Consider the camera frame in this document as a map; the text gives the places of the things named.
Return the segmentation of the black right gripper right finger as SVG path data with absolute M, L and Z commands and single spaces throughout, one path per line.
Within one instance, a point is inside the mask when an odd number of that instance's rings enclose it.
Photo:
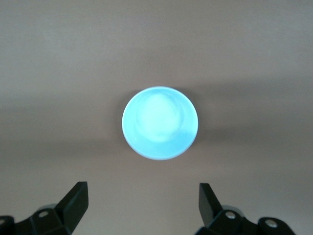
M 295 232 L 284 221 L 262 217 L 252 223 L 237 208 L 222 207 L 208 183 L 199 185 L 199 211 L 204 226 L 200 235 L 293 235 Z

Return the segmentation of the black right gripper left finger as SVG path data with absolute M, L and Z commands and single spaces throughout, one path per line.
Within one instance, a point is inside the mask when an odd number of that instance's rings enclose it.
M 0 217 L 2 235 L 71 235 L 88 209 L 88 184 L 77 182 L 58 204 L 44 206 L 27 219 Z

